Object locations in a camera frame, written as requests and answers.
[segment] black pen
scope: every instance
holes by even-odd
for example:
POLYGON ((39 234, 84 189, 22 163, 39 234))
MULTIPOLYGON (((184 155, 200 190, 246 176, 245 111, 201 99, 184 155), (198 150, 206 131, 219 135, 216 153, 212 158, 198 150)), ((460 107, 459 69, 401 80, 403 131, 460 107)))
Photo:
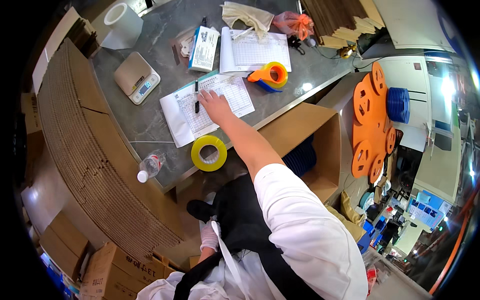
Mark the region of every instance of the black pen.
POLYGON ((195 113, 198 114, 200 111, 200 103, 198 102, 198 80, 195 80, 195 97, 197 97, 197 101, 195 102, 195 113))

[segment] counter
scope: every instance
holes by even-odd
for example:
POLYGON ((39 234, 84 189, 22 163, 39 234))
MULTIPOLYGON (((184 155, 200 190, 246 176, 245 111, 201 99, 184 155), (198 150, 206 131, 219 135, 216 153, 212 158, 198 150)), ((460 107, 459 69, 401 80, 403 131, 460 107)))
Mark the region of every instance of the counter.
MULTIPOLYGON (((296 11, 295 1, 269 0, 257 3, 253 0, 244 0, 238 2, 273 14, 296 11)), ((191 143, 181 148, 175 147, 158 100, 205 74, 189 71, 181 62, 177 64, 170 41, 181 32, 197 27, 203 16, 207 16, 208 26, 221 31, 226 24, 221 18, 220 4, 223 4, 223 1, 204 1, 201 5, 194 0, 170 1, 142 16, 144 20, 142 34, 133 49, 101 48, 90 59, 112 112, 111 117, 115 119, 117 130, 133 156, 140 162, 155 149, 160 149, 166 154, 167 160, 156 177, 163 192, 193 174, 197 168, 190 158, 191 143), (138 106, 128 99, 113 78, 114 71, 132 51, 138 51, 161 77, 160 84, 138 106)), ((246 26, 238 21, 234 28, 244 29, 246 26)), ((270 31, 279 32, 273 25, 270 31)), ((353 58, 328 59, 327 57, 336 55, 334 50, 320 48, 324 57, 305 44, 302 48, 305 50, 305 55, 300 55, 293 48, 289 49, 292 72, 288 74, 288 82, 282 88, 282 93, 269 94, 258 85, 244 79, 255 112, 242 119, 255 129, 263 127, 330 83, 353 71, 353 58)), ((219 55, 220 40, 217 45, 214 70, 219 67, 219 55)), ((231 147, 230 140, 221 129, 211 134, 219 137, 227 148, 231 147)))

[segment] bottle cap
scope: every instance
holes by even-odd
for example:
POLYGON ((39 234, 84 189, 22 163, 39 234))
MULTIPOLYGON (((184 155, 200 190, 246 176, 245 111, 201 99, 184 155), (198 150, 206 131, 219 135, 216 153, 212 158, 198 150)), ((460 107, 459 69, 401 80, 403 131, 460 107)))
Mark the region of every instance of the bottle cap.
POLYGON ((147 180, 148 180, 148 172, 147 172, 147 171, 140 171, 140 172, 138 172, 138 174, 137 174, 137 179, 138 179, 138 181, 140 181, 141 183, 147 182, 147 180))

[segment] digital scale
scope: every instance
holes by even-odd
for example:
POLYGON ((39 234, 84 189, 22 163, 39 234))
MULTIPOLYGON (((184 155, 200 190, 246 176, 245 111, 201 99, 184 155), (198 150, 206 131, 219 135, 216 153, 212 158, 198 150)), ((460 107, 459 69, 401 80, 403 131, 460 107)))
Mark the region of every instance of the digital scale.
POLYGON ((132 52, 115 70, 115 82, 139 105, 160 82, 160 76, 138 52, 132 52))

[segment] black shoe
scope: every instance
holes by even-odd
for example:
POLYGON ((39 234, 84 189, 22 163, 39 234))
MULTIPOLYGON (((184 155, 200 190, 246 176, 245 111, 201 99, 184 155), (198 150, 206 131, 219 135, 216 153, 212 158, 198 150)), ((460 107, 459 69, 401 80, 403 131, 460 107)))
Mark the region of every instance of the black shoe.
POLYGON ((215 214, 212 205, 196 199, 187 203, 187 212, 195 219, 203 221, 204 223, 208 222, 210 217, 215 214))

